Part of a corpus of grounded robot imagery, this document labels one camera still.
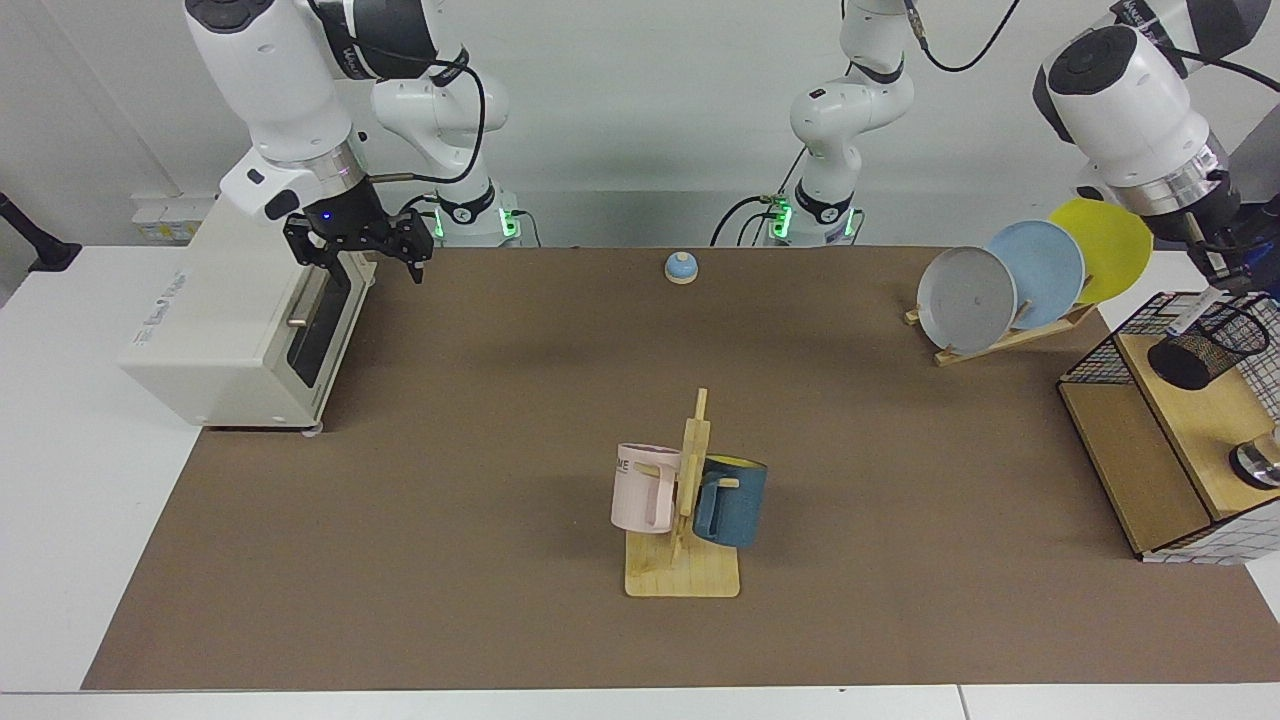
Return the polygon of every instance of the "black stand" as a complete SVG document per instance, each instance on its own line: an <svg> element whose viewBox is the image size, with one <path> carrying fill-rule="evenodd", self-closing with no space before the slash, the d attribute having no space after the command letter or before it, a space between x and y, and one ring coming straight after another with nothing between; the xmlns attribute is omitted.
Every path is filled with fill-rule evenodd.
<svg viewBox="0 0 1280 720"><path fill-rule="evenodd" d="M81 247L74 242L63 242L36 227L9 196L0 192L0 218L9 220L13 229L36 249L36 261L31 264L32 273L60 273L70 266L79 255Z"/></svg>

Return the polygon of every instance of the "black mesh pen holder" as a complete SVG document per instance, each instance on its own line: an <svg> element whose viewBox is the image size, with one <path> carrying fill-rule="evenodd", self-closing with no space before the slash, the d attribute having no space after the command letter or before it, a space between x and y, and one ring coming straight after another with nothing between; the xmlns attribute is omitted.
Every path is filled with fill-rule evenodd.
<svg viewBox="0 0 1280 720"><path fill-rule="evenodd" d="M1147 352L1156 374L1174 387L1204 389L1248 357L1271 347L1271 334L1249 307L1217 305L1190 329L1166 337Z"/></svg>

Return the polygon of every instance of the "white table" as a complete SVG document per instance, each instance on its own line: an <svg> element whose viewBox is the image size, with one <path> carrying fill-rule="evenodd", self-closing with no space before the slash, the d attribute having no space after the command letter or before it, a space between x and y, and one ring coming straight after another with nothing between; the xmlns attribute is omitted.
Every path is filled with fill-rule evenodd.
<svg viewBox="0 0 1280 720"><path fill-rule="evenodd" d="M1280 707L1280 685L77 693L198 436L114 364L179 256L90 247L68 273L31 277L0 309L0 693L10 693L0 694L0 719L1245 720ZM1114 325L1158 290L1203 284L1185 258L1160 254L1103 315ZM1280 557L1251 570L1280 610Z"/></svg>

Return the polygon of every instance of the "plate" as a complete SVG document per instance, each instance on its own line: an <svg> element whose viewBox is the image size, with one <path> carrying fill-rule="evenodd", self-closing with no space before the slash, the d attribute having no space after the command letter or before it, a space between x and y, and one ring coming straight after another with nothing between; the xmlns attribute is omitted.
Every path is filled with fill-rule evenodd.
<svg viewBox="0 0 1280 720"><path fill-rule="evenodd" d="M1075 199L1048 219L1071 233L1080 252L1089 284L1080 302L1105 302L1133 287L1147 270L1155 241L1142 218L1108 202Z"/></svg>
<svg viewBox="0 0 1280 720"><path fill-rule="evenodd" d="M920 327L934 345L973 355L1009 332L1018 290L1000 258L980 247L955 247L924 270L916 302Z"/></svg>
<svg viewBox="0 0 1280 720"><path fill-rule="evenodd" d="M1084 287L1084 255L1071 234L1047 220L1024 220L1000 231L987 243L1009 268L1018 287L1018 306L1030 304L1014 322L1033 331L1071 311Z"/></svg>

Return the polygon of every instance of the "mug handle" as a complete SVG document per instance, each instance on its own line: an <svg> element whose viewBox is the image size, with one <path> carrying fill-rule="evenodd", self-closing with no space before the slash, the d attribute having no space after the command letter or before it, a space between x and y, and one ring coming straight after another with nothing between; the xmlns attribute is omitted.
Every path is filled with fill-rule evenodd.
<svg viewBox="0 0 1280 720"><path fill-rule="evenodd" d="M728 478L728 473L710 470L703 475L703 493L698 500L698 516L694 518L694 530L714 542L716 533L716 498L719 495L721 483Z"/></svg>
<svg viewBox="0 0 1280 720"><path fill-rule="evenodd" d="M676 484L676 470L669 465L654 465L653 462L645 462L645 465L658 468L658 482L649 484L649 512L645 520L649 523L650 528L658 527L658 511L662 510L663 495L669 496L672 486Z"/></svg>

